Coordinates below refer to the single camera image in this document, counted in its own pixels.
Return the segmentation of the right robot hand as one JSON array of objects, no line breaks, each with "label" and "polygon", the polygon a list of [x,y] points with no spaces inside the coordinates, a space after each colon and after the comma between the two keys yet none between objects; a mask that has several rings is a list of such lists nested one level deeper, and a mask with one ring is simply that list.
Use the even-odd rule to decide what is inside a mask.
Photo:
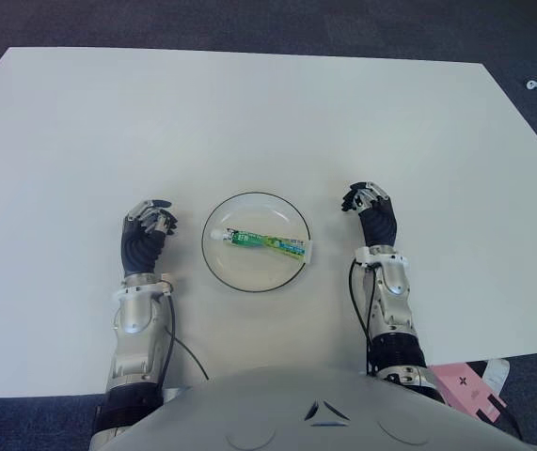
[{"label": "right robot hand", "polygon": [[389,195],[373,182],[357,182],[342,198],[342,211],[357,213],[367,246],[393,247],[397,237],[397,220]]}]

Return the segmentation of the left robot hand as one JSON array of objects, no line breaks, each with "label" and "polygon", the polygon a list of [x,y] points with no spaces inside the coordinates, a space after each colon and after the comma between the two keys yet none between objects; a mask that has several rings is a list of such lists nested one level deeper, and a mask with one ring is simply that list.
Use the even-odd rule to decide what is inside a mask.
[{"label": "left robot hand", "polygon": [[143,200],[123,219],[120,256],[124,276],[154,273],[166,237],[174,234],[178,220],[167,200]]}]

